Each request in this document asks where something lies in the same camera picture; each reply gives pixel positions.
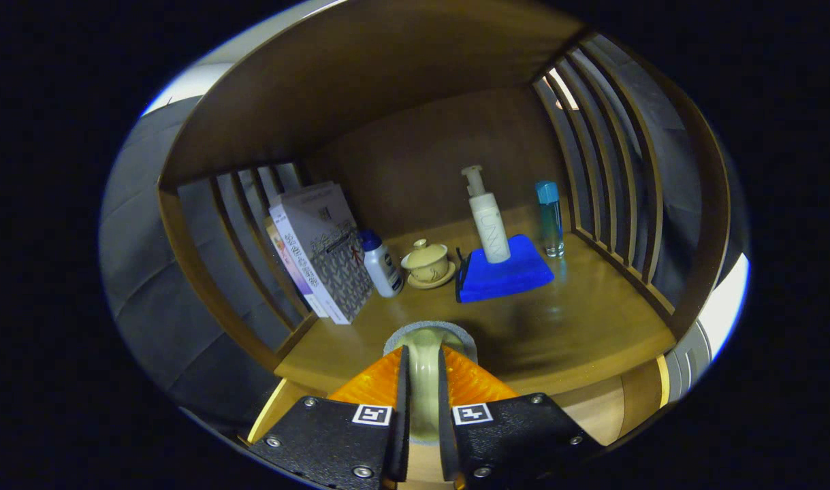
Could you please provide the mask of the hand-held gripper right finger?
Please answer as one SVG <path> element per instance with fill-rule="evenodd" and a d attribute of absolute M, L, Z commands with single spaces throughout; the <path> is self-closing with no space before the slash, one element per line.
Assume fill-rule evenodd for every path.
<path fill-rule="evenodd" d="M 548 395 L 518 395 L 448 346 L 438 366 L 442 471 L 456 489 L 545 489 L 603 453 Z"/>

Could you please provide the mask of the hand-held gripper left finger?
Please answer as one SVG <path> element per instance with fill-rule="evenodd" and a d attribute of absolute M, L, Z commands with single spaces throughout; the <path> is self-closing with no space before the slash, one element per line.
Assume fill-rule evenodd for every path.
<path fill-rule="evenodd" d="M 251 456 L 316 489 L 395 489 L 409 456 L 409 348 L 381 363 L 390 368 L 380 391 L 389 404 L 300 397 L 251 444 Z"/>

